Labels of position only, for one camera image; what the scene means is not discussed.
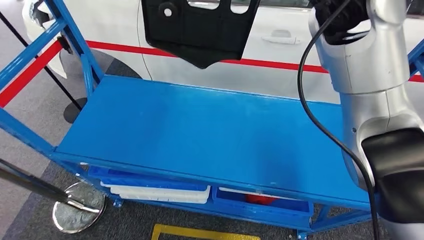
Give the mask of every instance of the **blue storage bin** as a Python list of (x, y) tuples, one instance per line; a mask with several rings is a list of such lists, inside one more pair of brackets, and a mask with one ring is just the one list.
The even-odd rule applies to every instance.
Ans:
[(162, 177), (118, 171), (105, 167), (90, 166), (90, 177), (100, 179), (105, 185), (119, 185), (132, 187), (149, 187), (160, 189), (176, 189), (191, 191), (206, 191), (207, 185), (169, 180)]
[(243, 193), (221, 191), (212, 188), (213, 203), (225, 208), (241, 208), (254, 213), (271, 213), (284, 215), (301, 215), (311, 217), (314, 214), (314, 204), (310, 201), (277, 198), (269, 205), (246, 202)]

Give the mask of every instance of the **blue metal cart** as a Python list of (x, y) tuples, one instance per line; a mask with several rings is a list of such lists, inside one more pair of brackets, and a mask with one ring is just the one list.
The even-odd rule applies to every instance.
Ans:
[[(351, 181), (341, 150), (298, 100), (106, 75), (62, 0), (45, 2), (55, 23), (0, 72), (0, 89), (63, 32), (81, 59), (88, 102), (58, 146), (1, 108), (0, 127), (103, 191), (114, 205), (123, 200), (81, 165), (210, 185), (206, 204), (140, 202), (291, 228), (300, 239), (370, 219), (367, 193)], [(410, 54), (412, 74), (423, 70), (423, 49), (424, 41)], [(309, 105), (340, 138), (340, 106)], [(298, 199), (306, 208), (225, 205), (218, 187)], [(312, 204), (323, 205), (314, 222)], [(328, 217), (332, 206), (354, 210)]]

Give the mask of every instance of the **car door handle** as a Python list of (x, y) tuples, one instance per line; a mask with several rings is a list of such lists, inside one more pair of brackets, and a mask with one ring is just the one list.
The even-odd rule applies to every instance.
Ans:
[(301, 40), (295, 36), (283, 37), (283, 36), (263, 36), (262, 40), (273, 43), (273, 44), (284, 44), (284, 45), (296, 45), (300, 44)]

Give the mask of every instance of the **white car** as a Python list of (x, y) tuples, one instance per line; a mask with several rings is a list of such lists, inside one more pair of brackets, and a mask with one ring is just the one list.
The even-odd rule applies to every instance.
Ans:
[[(246, 11), (249, 1), (232, 0), (231, 9), (235, 13), (242, 13)], [(162, 54), (147, 44), (140, 0), (64, 2), (84, 38), (91, 41), (91, 46), (106, 43), (110, 49), (129, 48), (138, 52), (97, 49), (120, 60), (143, 79), (293, 98), (298, 96), (297, 64), (311, 40), (308, 27), (309, 0), (262, 0), (244, 49), (243, 60), (238, 63), (218, 62), (207, 69), (198, 69), (180, 58)], [(214, 9), (219, 0), (197, 0), (189, 4), (192, 7)], [(410, 51), (424, 38), (424, 0), (413, 0), (408, 13), (404, 32), (407, 50)], [(25, 0), (22, 15), (28, 37), (32, 41), (54, 21), (42, 0)], [(366, 31), (370, 26), (369, 21), (364, 21), (351, 31)], [(306, 97), (309, 100), (338, 103), (339, 96), (331, 86), (329, 74), (320, 67), (315, 50), (309, 54), (306, 64)], [(59, 56), (49, 66), (62, 77), (67, 77)], [(413, 84), (417, 86), (408, 87), (408, 91), (415, 91), (412, 95), (421, 98), (424, 84)]]

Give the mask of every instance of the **car window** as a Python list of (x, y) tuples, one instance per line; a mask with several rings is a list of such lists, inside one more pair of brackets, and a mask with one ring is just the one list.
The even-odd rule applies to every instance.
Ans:
[(406, 0), (408, 15), (424, 16), (424, 0)]

